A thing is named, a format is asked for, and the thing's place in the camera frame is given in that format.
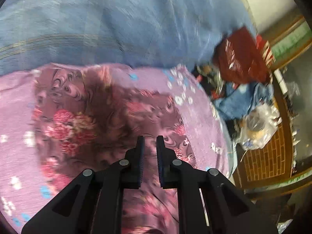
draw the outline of bedding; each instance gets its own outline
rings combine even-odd
[[[241,0],[6,0],[0,8],[0,75],[49,62],[171,68],[211,60],[246,26]]]
[[[18,233],[83,169],[122,159],[138,135],[146,168],[140,192],[125,192],[123,233],[177,231],[176,191],[159,187],[157,135],[195,168],[233,171],[227,129],[182,65],[49,64],[2,76],[0,98],[0,211]]]

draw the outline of blue cloth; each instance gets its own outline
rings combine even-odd
[[[213,103],[224,120],[241,119],[260,104],[260,101],[271,104],[274,96],[273,85],[261,83],[241,84],[236,90],[232,83],[226,83],[226,96]]]
[[[6,0],[0,10],[0,75],[56,62],[189,70],[246,26],[241,0]]]

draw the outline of wooden lattice panel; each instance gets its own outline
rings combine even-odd
[[[249,150],[243,159],[247,181],[258,181],[285,173],[285,140],[282,124],[263,149]]]

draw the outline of plastic bag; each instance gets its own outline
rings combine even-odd
[[[269,69],[246,27],[235,31],[217,46],[213,62],[227,82],[270,82]]]
[[[279,222],[277,225],[278,234],[281,234],[288,227],[288,225],[291,224],[292,220],[293,219],[289,219],[286,222]]]
[[[288,97],[290,99],[292,99],[292,97],[296,94],[297,96],[300,95],[300,90],[299,90],[299,86],[297,83],[295,82],[290,82],[290,83],[286,83],[286,87],[287,87],[287,93],[288,93]]]
[[[240,143],[244,150],[263,148],[277,131],[281,121],[275,106],[258,106],[240,121],[241,130],[235,142]]]

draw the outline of clear plastic bag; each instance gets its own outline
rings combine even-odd
[[[235,142],[244,150],[263,148],[277,131],[281,123],[280,113],[275,106],[263,104],[256,107],[240,121],[240,132]]]
[[[281,234],[288,227],[288,225],[291,224],[292,220],[293,219],[289,219],[286,222],[279,222],[277,225],[278,234]]]
[[[287,93],[288,93],[288,97],[290,99],[292,99],[292,97],[296,94],[297,96],[300,95],[300,90],[299,90],[299,86],[296,82],[290,82],[290,83],[286,83],[286,87],[288,89]]]

